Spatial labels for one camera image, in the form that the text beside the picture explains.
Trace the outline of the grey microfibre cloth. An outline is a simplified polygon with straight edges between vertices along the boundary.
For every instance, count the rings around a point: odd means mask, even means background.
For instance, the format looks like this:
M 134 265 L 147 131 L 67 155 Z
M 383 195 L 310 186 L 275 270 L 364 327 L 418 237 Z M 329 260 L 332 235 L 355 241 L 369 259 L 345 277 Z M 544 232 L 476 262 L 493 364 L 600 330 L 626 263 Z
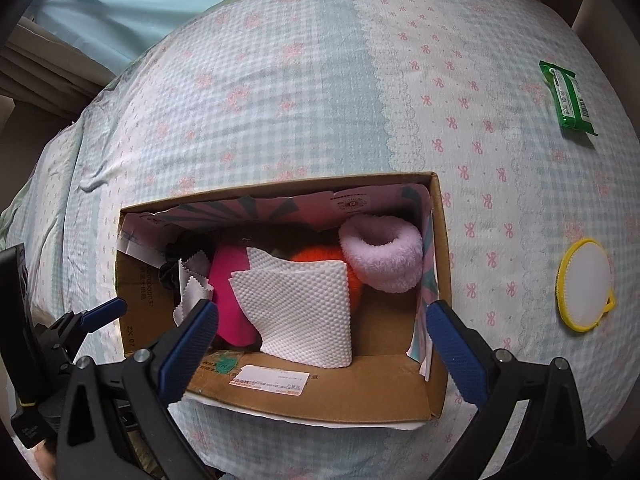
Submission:
M 208 281 L 212 263 L 205 252 L 197 252 L 186 260 L 178 261 L 179 302 L 172 318 L 179 326 L 201 300 L 212 300 L 214 288 Z

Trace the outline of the pink leather pouch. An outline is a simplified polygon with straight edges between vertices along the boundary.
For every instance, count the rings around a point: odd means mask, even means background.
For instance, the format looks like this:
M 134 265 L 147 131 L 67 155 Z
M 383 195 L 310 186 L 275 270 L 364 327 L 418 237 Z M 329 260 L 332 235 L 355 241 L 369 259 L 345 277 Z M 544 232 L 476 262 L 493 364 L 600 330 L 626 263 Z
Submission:
M 249 268 L 245 246 L 225 240 L 218 243 L 208 282 L 218 308 L 217 335 L 232 347 L 255 347 L 260 343 L 259 333 L 242 311 L 230 283 L 234 272 Z

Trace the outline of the white textured cloth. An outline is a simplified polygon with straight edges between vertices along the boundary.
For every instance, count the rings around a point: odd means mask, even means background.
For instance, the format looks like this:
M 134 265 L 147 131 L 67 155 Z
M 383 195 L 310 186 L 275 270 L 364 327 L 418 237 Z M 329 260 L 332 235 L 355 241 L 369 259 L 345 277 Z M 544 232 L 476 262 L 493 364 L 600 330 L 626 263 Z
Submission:
M 256 247 L 246 250 L 250 268 L 234 272 L 236 300 L 262 345 L 278 359 L 320 368 L 352 364 L 347 287 L 329 262 L 298 263 Z

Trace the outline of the orange fluffy pompom keychain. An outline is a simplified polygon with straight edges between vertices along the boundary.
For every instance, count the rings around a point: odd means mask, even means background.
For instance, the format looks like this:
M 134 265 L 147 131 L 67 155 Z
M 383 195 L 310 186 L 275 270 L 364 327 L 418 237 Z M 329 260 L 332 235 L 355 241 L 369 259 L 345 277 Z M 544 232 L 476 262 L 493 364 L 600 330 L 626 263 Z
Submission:
M 332 268 L 340 271 L 342 280 L 347 287 L 350 312 L 357 311 L 363 294 L 363 282 L 346 261 L 340 245 L 312 245 L 296 252 L 292 255 L 291 260 L 298 263 L 331 263 Z

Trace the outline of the yellow rimmed round mirror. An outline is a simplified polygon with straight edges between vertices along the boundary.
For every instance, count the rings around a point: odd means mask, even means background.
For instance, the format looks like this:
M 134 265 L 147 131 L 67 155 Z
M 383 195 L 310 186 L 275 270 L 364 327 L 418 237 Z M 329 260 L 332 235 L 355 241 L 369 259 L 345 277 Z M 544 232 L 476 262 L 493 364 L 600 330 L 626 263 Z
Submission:
M 616 307 L 608 255 L 597 240 L 582 238 L 567 249 L 555 278 L 555 300 L 563 323 L 581 334 Z

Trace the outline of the left brown curtain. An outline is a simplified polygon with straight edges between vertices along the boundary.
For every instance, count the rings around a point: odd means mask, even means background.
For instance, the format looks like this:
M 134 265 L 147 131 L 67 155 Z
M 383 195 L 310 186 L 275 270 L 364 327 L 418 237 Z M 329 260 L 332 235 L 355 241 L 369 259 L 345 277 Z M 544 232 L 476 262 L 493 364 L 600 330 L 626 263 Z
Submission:
M 1 94 L 72 119 L 115 75 L 28 18 L 1 48 Z

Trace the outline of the green wet wipes pack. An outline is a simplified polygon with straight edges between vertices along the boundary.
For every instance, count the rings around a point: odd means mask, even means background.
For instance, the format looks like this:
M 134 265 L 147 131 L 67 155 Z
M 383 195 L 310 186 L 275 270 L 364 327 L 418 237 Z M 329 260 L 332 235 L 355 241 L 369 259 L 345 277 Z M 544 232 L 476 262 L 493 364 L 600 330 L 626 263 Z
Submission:
M 540 61 L 539 68 L 552 94 L 560 127 L 597 136 L 576 74 L 568 68 L 546 61 Z

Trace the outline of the checked floral bed sheet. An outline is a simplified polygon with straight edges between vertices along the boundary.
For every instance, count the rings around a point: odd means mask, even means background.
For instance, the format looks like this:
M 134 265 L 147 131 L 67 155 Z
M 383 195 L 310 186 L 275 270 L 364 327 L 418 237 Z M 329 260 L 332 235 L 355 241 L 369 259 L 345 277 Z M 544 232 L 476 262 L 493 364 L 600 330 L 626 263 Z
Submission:
M 597 136 L 564 130 L 539 62 L 572 70 Z M 452 304 L 518 358 L 564 356 L 587 431 L 639 375 L 639 140 L 612 84 L 538 0 L 235 0 L 172 32 L 44 148 L 1 216 L 43 313 L 114 295 L 122 208 L 348 174 L 438 175 Z M 582 238 L 616 307 L 555 300 Z

